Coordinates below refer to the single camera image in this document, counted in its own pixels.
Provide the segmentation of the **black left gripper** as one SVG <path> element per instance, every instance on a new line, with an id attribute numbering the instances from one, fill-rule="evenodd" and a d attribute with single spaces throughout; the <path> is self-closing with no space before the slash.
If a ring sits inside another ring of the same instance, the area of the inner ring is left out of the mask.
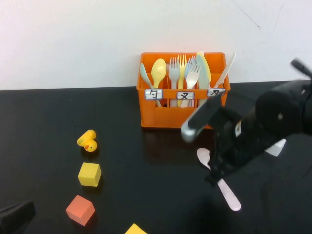
<path id="1" fill-rule="evenodd" d="M 0 233 L 22 234 L 35 215 L 36 210 L 33 201 L 2 208 L 0 210 Z"/>

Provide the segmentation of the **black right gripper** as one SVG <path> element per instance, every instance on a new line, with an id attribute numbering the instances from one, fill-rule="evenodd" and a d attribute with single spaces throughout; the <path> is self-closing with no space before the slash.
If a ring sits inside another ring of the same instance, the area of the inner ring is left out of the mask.
<path id="1" fill-rule="evenodd" d="M 211 186 L 245 166 L 258 156 L 257 142 L 252 135 L 256 121 L 252 109 L 246 116 L 220 108 L 211 119 L 216 130 L 213 159 L 208 157 L 206 180 Z"/>

